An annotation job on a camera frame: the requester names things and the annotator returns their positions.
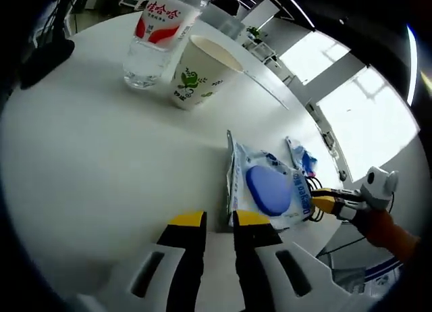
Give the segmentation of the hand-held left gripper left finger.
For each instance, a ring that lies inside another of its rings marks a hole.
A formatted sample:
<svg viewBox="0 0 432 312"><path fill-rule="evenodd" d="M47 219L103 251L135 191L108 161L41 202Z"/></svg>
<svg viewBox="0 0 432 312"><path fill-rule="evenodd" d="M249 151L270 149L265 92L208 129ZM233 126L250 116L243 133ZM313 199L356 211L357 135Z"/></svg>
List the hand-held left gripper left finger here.
<svg viewBox="0 0 432 312"><path fill-rule="evenodd" d="M76 310L194 311L206 237L206 212L174 217L158 241L118 263L100 290L76 295Z"/></svg>

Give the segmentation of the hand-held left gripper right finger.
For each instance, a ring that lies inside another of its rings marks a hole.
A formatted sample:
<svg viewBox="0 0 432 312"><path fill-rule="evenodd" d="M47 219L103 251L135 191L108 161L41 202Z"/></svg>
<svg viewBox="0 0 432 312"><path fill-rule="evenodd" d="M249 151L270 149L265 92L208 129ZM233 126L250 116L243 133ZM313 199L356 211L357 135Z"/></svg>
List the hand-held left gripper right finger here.
<svg viewBox="0 0 432 312"><path fill-rule="evenodd" d="M338 286L331 270L269 220L233 212L236 272L247 311L362 311L362 297Z"/></svg>

